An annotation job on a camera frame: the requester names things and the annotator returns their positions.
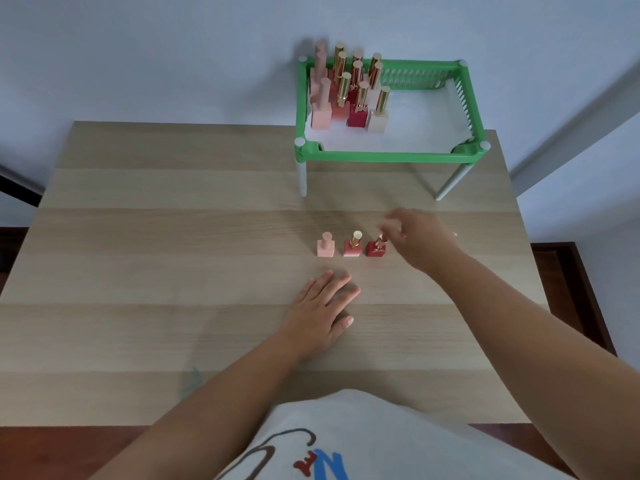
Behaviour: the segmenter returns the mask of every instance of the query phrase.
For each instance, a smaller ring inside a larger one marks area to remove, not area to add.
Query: wood grain
[[[309,163],[292,128],[76,123],[0,297],[0,425],[148,424],[192,367],[222,370],[276,330],[309,276],[363,292],[348,334],[281,401],[359,388],[464,422],[525,422],[450,298],[391,249],[318,259],[316,240],[377,235],[397,205],[434,209],[463,249],[546,306],[499,142],[436,203],[446,165]]]

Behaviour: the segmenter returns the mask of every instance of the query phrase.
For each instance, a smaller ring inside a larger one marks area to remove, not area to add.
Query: forearm
[[[461,251],[441,263],[432,277],[569,466],[584,478],[622,478],[638,468],[640,374]]]
[[[298,358],[271,337],[160,418],[95,477],[211,480],[251,440]]]

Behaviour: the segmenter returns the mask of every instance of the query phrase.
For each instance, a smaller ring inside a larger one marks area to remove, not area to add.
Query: left hand
[[[345,290],[332,300],[338,290],[351,281],[351,276],[345,274],[333,280],[332,277],[329,269],[318,279],[309,279],[289,307],[284,325],[276,332],[277,337],[292,347],[300,362],[322,354],[353,323],[352,316],[333,321],[359,295],[360,288]]]

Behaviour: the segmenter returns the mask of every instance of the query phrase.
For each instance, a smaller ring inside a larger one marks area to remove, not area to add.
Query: shelf leg
[[[298,186],[300,187],[300,196],[307,196],[307,162],[298,163],[296,162],[296,167],[298,168]]]
[[[473,163],[460,163],[460,165],[458,165],[458,168],[456,168],[455,172],[453,172],[453,175],[449,177],[449,179],[444,182],[444,185],[441,186],[440,190],[438,190],[438,193],[436,193],[436,200],[442,200],[442,198],[449,193],[449,191],[456,186],[456,184],[462,180],[462,177],[464,177],[469,170],[471,170],[474,167]]]

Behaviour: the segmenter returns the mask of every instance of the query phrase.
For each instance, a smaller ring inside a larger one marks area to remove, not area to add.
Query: white paper
[[[384,134],[349,128],[343,121],[313,130],[308,116],[305,138],[322,143],[327,152],[451,153],[472,136],[453,79],[442,89],[391,91],[387,110]]]

